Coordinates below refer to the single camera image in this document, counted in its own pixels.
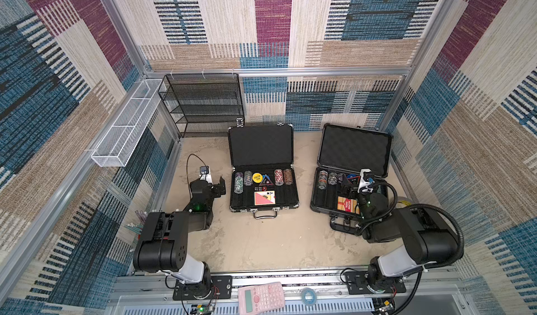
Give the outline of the grey poker case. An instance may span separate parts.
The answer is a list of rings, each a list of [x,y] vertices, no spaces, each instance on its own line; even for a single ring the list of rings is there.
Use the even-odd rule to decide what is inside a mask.
[[[310,200],[310,208],[330,217],[333,230],[362,236],[373,241],[374,227],[391,217],[396,206],[397,191],[386,182],[393,137],[384,132],[327,124],[323,128],[317,169]],[[317,187],[317,174],[321,170],[360,175],[362,169],[370,169],[376,184],[387,184],[388,208],[359,208],[359,214],[338,211],[337,198],[341,185]]]

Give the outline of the black poker case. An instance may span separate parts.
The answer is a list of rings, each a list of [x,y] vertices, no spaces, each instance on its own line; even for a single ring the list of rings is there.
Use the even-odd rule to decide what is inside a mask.
[[[276,218],[281,210],[294,210],[300,206],[294,169],[294,128],[289,123],[236,126],[227,131],[232,165],[232,184],[229,208],[233,213],[250,213],[255,219]],[[251,170],[273,174],[275,169],[293,171],[293,186],[269,187],[275,191],[276,204],[255,206],[254,192],[258,185],[246,187],[242,194],[233,190],[234,174]]]

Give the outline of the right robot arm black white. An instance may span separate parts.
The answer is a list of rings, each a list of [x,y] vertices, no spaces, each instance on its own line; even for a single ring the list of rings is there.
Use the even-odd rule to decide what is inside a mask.
[[[352,231],[370,244],[401,239],[397,249],[371,259],[366,271],[344,270],[341,281],[351,294],[397,291],[404,277],[455,263],[464,255],[464,234],[454,217],[430,204],[398,206],[393,185],[369,170],[344,176],[341,190],[359,219]]]

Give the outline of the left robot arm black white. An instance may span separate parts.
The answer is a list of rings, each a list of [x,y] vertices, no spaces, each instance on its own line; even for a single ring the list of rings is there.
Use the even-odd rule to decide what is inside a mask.
[[[202,177],[190,182],[189,189],[190,201],[183,210],[148,214],[134,250],[133,266],[136,271],[172,277],[180,297],[202,300],[214,296],[217,287],[208,264],[189,255],[189,234],[211,227],[214,200],[226,194],[226,185],[223,178],[212,184]]]

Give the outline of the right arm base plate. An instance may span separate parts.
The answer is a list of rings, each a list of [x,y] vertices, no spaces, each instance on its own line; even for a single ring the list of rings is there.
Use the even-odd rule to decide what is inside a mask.
[[[350,295],[399,294],[407,292],[404,280],[398,277],[369,277],[368,272],[345,269],[340,280],[347,286]]]

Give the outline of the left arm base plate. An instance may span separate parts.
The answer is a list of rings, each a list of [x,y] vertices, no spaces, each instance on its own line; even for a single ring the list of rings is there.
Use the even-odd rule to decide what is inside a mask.
[[[227,300],[232,295],[233,277],[231,275],[217,275],[211,278],[203,278],[198,284],[182,284],[176,281],[172,299],[174,301]]]

